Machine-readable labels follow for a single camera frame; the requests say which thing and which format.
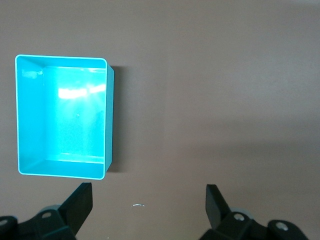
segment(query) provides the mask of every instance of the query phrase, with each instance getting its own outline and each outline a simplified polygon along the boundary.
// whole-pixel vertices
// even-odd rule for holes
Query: blue container
[[[112,161],[114,70],[103,58],[15,58],[18,170],[100,180]]]

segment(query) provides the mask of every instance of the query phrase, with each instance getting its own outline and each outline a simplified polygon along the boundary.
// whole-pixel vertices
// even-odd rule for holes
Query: gray table surface
[[[25,221],[86,180],[18,173],[18,54],[115,70],[113,164],[79,240],[199,239],[206,184],[319,239],[319,0],[0,0],[0,216]]]

